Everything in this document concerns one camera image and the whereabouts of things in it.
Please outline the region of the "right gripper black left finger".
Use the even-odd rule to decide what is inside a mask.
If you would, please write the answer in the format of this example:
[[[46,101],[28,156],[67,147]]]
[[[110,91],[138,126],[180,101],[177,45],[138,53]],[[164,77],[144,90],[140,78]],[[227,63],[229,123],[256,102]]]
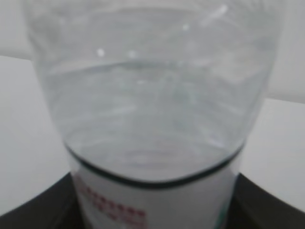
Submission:
[[[0,217],[2,229],[83,229],[77,196],[68,173],[49,189]]]

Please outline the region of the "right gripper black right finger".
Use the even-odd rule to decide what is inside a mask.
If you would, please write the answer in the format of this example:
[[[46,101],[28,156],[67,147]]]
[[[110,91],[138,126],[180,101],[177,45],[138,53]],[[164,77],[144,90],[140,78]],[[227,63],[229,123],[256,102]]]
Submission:
[[[305,213],[238,176],[226,221],[227,229],[304,229]]]

